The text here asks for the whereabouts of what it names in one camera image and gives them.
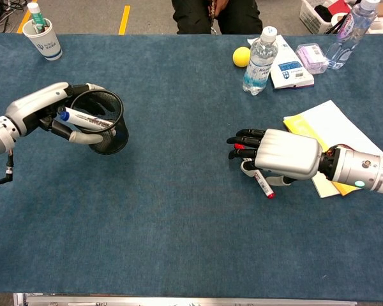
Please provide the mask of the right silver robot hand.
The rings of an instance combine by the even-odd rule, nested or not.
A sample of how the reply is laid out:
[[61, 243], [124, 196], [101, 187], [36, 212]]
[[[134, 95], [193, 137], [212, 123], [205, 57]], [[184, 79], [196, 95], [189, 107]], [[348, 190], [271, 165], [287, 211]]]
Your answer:
[[242, 129], [226, 142], [234, 146], [229, 159], [242, 159], [241, 169], [249, 174], [256, 170], [272, 173], [267, 181], [274, 186], [313, 178], [322, 156], [316, 139], [279, 129]]

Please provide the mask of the red-capped whiteboard marker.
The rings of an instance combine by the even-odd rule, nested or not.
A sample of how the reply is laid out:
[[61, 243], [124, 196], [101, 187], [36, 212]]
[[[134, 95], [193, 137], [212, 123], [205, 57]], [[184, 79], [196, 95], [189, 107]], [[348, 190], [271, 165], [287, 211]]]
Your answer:
[[263, 190], [263, 192], [265, 193], [265, 195], [271, 199], [275, 196], [275, 193], [274, 191], [271, 189], [270, 185], [267, 183], [266, 179], [264, 178], [264, 176], [261, 174], [260, 170], [258, 169], [255, 169], [255, 170], [247, 170], [244, 166], [243, 166], [243, 163], [245, 162], [251, 162], [252, 161], [252, 158], [247, 158], [247, 157], [244, 157], [243, 158], [243, 162], [241, 163], [240, 165], [240, 169], [243, 173], [245, 173], [247, 176], [249, 177], [253, 177], [259, 184], [259, 186], [261, 187], [261, 189]]

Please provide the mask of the blue-capped whiteboard marker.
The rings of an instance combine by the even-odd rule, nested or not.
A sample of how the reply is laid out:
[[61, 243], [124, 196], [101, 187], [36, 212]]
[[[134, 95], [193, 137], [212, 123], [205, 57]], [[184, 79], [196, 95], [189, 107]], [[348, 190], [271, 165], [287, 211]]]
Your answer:
[[59, 116], [61, 120], [65, 122], [69, 122], [91, 131], [99, 131], [109, 128], [111, 125], [113, 125], [111, 121], [100, 119], [93, 115], [89, 115], [68, 107], [62, 108]]

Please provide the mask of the black mesh pen holder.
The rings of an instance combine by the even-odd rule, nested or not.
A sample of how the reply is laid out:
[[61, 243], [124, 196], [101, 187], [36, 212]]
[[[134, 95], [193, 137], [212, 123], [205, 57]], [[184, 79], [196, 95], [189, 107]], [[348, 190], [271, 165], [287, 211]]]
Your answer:
[[117, 94], [101, 89], [87, 91], [75, 98], [70, 108], [113, 123], [111, 127], [99, 131], [74, 125], [85, 134], [103, 137], [102, 142], [90, 145], [95, 152], [115, 154], [127, 144], [129, 134], [123, 118], [124, 106]]

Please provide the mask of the white paper cup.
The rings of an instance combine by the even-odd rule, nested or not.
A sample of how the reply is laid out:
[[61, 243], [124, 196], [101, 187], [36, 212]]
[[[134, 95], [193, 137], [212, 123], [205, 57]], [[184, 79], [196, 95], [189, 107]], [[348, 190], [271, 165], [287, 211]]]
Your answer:
[[58, 60], [63, 50], [56, 36], [52, 22], [45, 19], [48, 29], [42, 33], [37, 33], [33, 26], [33, 20], [26, 22], [22, 28], [22, 33], [26, 36], [39, 53], [48, 61]]

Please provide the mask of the white blue box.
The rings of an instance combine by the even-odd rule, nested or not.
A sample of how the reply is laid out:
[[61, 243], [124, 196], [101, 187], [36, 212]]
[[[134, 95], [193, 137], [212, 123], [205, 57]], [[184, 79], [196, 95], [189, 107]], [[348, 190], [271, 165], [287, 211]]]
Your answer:
[[275, 89], [298, 89], [314, 85], [314, 77], [303, 66], [301, 60], [285, 41], [282, 35], [278, 34], [275, 38], [278, 45], [278, 54], [271, 66], [268, 66], [269, 76], [259, 77], [260, 68], [249, 63], [246, 71], [249, 72], [248, 77], [244, 80], [254, 78], [253, 85], [259, 85], [264, 88], [270, 78]]

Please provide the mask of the green tube with white cap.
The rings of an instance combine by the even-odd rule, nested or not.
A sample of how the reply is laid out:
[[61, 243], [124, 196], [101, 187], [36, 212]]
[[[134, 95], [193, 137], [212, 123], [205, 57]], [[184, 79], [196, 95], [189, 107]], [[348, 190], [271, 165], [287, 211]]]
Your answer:
[[39, 4], [37, 2], [30, 2], [27, 4], [27, 8], [33, 18], [33, 25], [35, 26], [36, 32], [38, 34], [43, 33], [46, 30], [47, 23], [41, 13]]

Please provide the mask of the blue-label water bottle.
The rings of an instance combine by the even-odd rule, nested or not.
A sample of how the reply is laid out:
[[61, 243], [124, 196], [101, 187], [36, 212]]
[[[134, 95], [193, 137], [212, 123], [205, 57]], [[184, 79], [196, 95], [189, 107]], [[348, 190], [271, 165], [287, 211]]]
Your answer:
[[243, 90], [252, 96], [266, 88], [271, 66], [278, 54], [277, 34], [275, 27], [267, 26], [251, 44], [250, 59], [243, 77]]

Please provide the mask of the clear box with purple contents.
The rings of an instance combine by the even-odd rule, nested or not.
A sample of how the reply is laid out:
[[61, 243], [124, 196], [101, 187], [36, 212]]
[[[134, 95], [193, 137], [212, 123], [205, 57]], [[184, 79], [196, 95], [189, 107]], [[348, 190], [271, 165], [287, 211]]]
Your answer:
[[312, 75], [324, 73], [329, 64], [317, 43], [298, 45], [296, 55], [303, 63], [305, 69]]

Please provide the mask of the yellow foam ball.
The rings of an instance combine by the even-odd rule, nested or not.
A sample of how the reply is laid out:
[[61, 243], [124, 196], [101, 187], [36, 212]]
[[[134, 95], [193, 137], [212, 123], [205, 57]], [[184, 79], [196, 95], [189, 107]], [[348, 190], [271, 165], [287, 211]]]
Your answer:
[[250, 49], [248, 47], [239, 47], [234, 50], [232, 61], [239, 68], [247, 67], [250, 60]]

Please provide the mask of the blue felt table cloth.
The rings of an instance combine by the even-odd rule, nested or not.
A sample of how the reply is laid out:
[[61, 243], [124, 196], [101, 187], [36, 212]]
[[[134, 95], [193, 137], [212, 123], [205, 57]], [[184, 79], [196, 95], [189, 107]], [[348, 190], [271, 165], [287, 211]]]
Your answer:
[[60, 35], [45, 60], [0, 34], [0, 116], [56, 82], [124, 102], [127, 146], [102, 156], [37, 129], [0, 186], [0, 292], [383, 301], [383, 194], [320, 198], [309, 180], [268, 199], [229, 159], [244, 128], [325, 101], [383, 151], [383, 35], [304, 89], [252, 96], [245, 36]]

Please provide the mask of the pink-label water bottle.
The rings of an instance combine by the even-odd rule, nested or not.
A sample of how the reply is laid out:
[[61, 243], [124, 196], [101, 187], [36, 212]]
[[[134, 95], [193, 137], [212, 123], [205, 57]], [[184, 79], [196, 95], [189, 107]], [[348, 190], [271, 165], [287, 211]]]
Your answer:
[[340, 69], [377, 17], [380, 0], [361, 0], [343, 19], [336, 39], [325, 54], [329, 69]]

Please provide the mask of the white plastic basket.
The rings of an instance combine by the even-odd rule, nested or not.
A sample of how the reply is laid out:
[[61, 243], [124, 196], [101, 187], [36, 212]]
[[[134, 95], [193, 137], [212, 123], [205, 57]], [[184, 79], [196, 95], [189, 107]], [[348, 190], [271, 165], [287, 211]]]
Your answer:
[[322, 18], [321, 13], [316, 10], [316, 7], [323, 6], [326, 8], [326, 0], [301, 0], [301, 10], [299, 13], [299, 19], [307, 27], [312, 34], [332, 34], [334, 30], [331, 30], [338, 22], [339, 18], [330, 14], [328, 20]]

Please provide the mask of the red item in basket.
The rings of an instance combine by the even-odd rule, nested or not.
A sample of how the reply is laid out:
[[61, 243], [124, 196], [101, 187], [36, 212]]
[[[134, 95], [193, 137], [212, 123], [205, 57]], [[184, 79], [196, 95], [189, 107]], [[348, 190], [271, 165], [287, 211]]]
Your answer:
[[350, 12], [350, 6], [345, 0], [326, 0], [326, 8], [332, 15]]

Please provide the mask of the seated person in dark clothes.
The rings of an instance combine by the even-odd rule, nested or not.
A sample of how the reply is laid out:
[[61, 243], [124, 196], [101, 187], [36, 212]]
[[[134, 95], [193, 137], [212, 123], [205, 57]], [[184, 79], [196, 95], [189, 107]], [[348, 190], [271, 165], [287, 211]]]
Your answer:
[[256, 0], [171, 0], [178, 34], [211, 34], [211, 19], [223, 35], [260, 34]]

